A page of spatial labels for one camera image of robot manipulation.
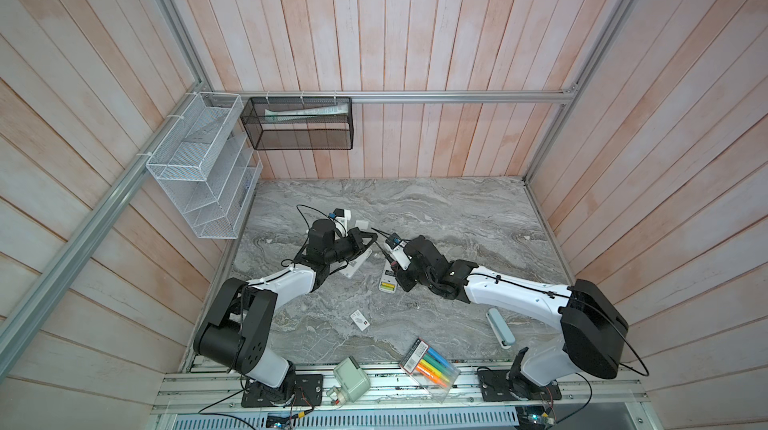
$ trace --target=white card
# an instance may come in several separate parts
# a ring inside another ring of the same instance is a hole
[[[360,310],[355,310],[355,312],[350,315],[350,318],[355,322],[357,328],[361,330],[365,330],[371,326],[371,324],[368,322],[368,319],[363,316]]]

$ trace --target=wooden plank wall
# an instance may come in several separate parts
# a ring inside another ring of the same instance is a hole
[[[216,89],[571,86],[616,0],[174,0]],[[270,151],[275,178],[523,175],[552,105],[365,105],[355,148]]]
[[[194,78],[154,0],[0,0],[0,317]],[[4,428],[142,428],[221,249],[148,181],[0,385]]]
[[[640,0],[533,179],[666,428],[768,425],[767,77],[768,0]]]

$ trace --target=marble tabletop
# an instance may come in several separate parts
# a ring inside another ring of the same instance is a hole
[[[263,181],[233,264],[232,276],[252,279],[281,269],[306,237],[296,211],[305,204],[330,212],[350,209],[352,223],[368,220],[402,238],[424,235],[450,261],[465,259],[494,271],[548,283],[568,283],[519,179],[345,179]],[[305,210],[307,219],[322,216]],[[297,364],[394,362],[416,337],[445,357],[511,359],[523,346],[546,341],[555,330],[500,309],[517,339],[504,349],[485,313],[488,305],[448,301],[417,286],[406,293],[378,290],[385,259],[378,249],[351,279],[331,276],[317,291],[276,311],[269,345]],[[350,315],[370,321],[361,331]]]

